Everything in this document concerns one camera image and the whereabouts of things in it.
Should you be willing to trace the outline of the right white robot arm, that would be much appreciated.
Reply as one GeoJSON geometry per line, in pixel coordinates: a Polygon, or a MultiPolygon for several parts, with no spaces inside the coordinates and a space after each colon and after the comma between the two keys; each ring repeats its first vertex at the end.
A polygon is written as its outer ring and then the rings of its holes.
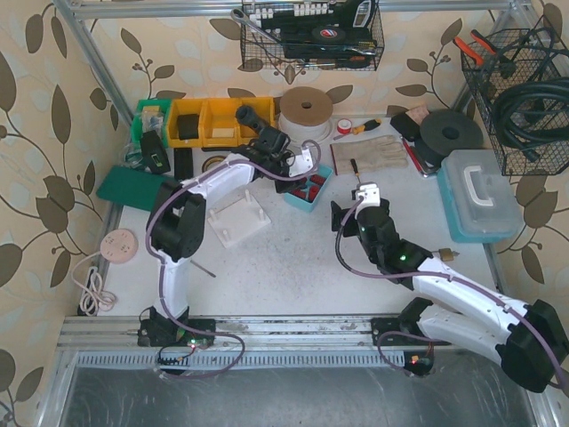
{"type": "Polygon", "coordinates": [[[482,356],[518,386],[535,393],[548,387],[568,390],[568,337],[555,308],[500,294],[466,278],[427,249],[399,237],[389,215],[389,202],[376,183],[360,183],[350,208],[331,204],[334,252],[341,255],[343,238],[355,237],[375,279],[386,279],[417,293],[402,311],[402,336],[424,342],[446,342],[482,356]]]}

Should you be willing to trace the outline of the red spring long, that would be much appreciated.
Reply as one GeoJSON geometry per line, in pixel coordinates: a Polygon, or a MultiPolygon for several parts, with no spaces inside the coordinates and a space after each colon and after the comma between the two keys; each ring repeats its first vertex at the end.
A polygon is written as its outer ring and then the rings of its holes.
{"type": "Polygon", "coordinates": [[[320,191],[320,187],[317,185],[310,186],[308,191],[308,202],[313,203],[316,199],[318,193],[320,191]]]}
{"type": "Polygon", "coordinates": [[[300,190],[300,189],[292,191],[291,194],[294,195],[295,197],[299,198],[299,199],[302,199],[302,200],[305,200],[306,196],[307,196],[307,193],[303,190],[300,190]]]}

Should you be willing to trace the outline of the brown tape roll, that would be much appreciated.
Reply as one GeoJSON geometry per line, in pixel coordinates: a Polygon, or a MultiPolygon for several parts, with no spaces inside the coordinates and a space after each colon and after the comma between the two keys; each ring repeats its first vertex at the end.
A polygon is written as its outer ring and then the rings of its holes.
{"type": "Polygon", "coordinates": [[[202,167],[201,170],[203,173],[209,171],[210,169],[212,169],[214,166],[220,164],[221,162],[223,162],[225,160],[225,156],[221,156],[221,155],[217,155],[217,156],[211,156],[208,157],[203,163],[202,163],[202,167]]]}

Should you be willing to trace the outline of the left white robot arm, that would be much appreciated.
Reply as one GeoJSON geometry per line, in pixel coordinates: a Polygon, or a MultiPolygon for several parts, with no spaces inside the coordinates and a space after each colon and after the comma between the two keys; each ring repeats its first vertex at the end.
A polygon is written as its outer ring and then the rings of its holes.
{"type": "Polygon", "coordinates": [[[184,270],[202,245],[206,210],[235,189],[259,179],[275,183],[277,193],[297,189],[301,181],[317,172],[322,150],[313,140],[301,144],[310,168],[294,173],[296,156],[288,151],[288,135],[268,126],[251,142],[240,145],[215,168],[181,183],[161,185],[148,218],[145,245],[158,260],[158,299],[149,319],[140,322],[139,345],[162,347],[176,343],[182,329],[190,334],[215,336],[188,324],[188,301],[184,270]]]}

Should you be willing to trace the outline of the red spring short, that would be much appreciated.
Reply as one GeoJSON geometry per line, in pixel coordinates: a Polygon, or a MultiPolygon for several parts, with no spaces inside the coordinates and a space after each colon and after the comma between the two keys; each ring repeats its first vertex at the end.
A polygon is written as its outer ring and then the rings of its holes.
{"type": "Polygon", "coordinates": [[[312,175],[309,177],[309,181],[322,187],[325,184],[326,178],[321,175],[312,175]]]}

